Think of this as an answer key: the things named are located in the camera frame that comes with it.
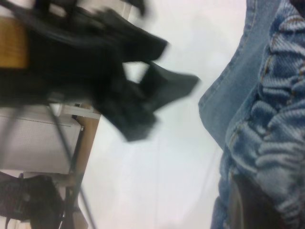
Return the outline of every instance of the blue jeans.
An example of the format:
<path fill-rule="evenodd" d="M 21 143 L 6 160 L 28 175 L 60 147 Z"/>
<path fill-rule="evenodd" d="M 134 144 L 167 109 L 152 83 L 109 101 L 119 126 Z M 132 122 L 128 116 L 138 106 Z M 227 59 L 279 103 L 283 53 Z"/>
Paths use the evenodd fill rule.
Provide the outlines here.
<path fill-rule="evenodd" d="M 226 225 L 232 175 L 255 181 L 288 228 L 305 227 L 305 2 L 248 0 L 244 35 L 199 102 L 223 148 L 212 228 Z"/>

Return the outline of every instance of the denim fabric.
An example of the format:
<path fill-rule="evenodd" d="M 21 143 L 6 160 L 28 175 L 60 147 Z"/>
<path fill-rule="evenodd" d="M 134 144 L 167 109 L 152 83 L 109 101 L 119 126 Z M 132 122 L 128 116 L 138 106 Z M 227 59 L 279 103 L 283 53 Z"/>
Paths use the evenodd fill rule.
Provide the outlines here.
<path fill-rule="evenodd" d="M 239 47 L 199 102 L 203 125 L 222 149 L 229 122 L 257 83 L 262 54 L 279 2 L 247 0 L 244 34 Z"/>
<path fill-rule="evenodd" d="M 273 200 L 288 228 L 305 228 L 305 2 L 296 6 L 274 5 L 257 83 L 227 124 L 213 229 L 226 227 L 230 177 L 239 173 Z"/>

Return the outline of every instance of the white floor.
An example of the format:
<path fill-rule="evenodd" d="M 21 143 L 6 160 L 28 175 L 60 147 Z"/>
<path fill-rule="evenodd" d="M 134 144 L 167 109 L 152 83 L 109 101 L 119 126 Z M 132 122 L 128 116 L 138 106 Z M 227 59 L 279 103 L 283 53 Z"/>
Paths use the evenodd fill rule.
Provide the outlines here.
<path fill-rule="evenodd" d="M 197 104 L 235 52 L 246 1 L 147 2 L 144 28 L 171 43 L 157 63 L 196 74 L 202 83 L 190 98 L 158 112 L 160 124 L 146 141 L 126 143 L 102 118 L 83 187 L 100 229 L 207 229 L 222 151 L 204 129 Z M 126 65 L 135 81 L 145 68 Z"/>

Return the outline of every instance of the wooden surface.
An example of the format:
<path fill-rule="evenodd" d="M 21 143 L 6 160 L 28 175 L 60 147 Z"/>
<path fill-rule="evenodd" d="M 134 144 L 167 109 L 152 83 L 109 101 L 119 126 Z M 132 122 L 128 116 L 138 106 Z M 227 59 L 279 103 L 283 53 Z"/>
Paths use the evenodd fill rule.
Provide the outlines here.
<path fill-rule="evenodd" d="M 78 158 L 76 160 L 76 171 L 81 174 L 85 172 L 89 155 L 91 152 L 92 144 L 94 141 L 99 119 L 77 117 L 79 124 L 85 127 Z"/>
<path fill-rule="evenodd" d="M 27 64 L 24 28 L 13 18 L 0 17 L 0 67 L 26 68 Z"/>

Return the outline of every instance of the jeans seam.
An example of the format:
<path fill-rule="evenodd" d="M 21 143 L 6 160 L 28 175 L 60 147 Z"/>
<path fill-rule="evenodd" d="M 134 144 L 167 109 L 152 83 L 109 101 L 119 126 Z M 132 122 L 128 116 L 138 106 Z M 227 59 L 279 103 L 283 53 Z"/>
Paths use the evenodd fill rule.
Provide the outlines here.
<path fill-rule="evenodd" d="M 262 74 L 262 76 L 261 76 L 261 82 L 262 82 L 263 79 L 264 79 L 264 76 L 265 76 L 265 74 L 266 74 L 266 70 L 270 67 L 270 63 L 271 63 L 272 57 L 273 57 L 273 55 L 270 55 L 270 56 L 267 58 L 266 66 L 264 67 L 264 72 L 263 72 L 263 74 Z M 242 121 L 242 122 L 236 127 L 236 130 L 233 131 L 232 137 L 231 137 L 230 143 L 229 143 L 229 147 L 230 147 L 230 148 L 231 148 L 231 146 L 232 146 L 233 141 L 237 138 L 237 136 L 238 136 L 239 133 L 241 132 L 243 125 L 244 125 L 246 122 L 249 122 L 249 119 L 250 119 L 250 118 L 251 118 L 251 115 L 250 115 L 249 118 L 247 118 L 247 119 L 245 119 L 244 121 Z"/>
<path fill-rule="evenodd" d="M 241 46 L 239 46 L 233 56 L 233 58 L 231 59 L 231 61 L 229 62 L 228 64 L 228 67 L 225 68 L 225 73 L 223 73 L 221 75 L 221 79 L 220 81 L 218 82 L 217 86 L 213 89 L 213 91 L 211 92 L 211 94 L 206 97 L 205 99 L 205 102 L 203 104 L 203 106 L 201 107 L 201 109 L 204 109 L 206 103 L 211 99 L 211 97 L 217 92 L 218 88 L 222 85 L 222 83 L 224 82 L 224 80 L 226 79 L 227 75 L 231 72 L 231 69 L 232 67 L 235 65 L 235 63 L 238 61 L 239 57 L 241 56 L 241 53 L 243 52 L 244 50 L 244 47 L 246 46 L 247 42 L 248 42 L 248 39 L 250 37 L 250 33 L 252 31 L 252 28 L 254 26 L 254 23 L 255 23 L 255 19 L 256 19 L 256 13 L 257 13 L 257 0 L 255 0 L 255 3 L 254 3 L 254 12 L 253 12 L 253 18 L 252 18 L 252 23 L 250 25 L 250 28 L 247 29 L 247 31 L 244 31 L 244 34 L 242 36 L 242 44 Z"/>

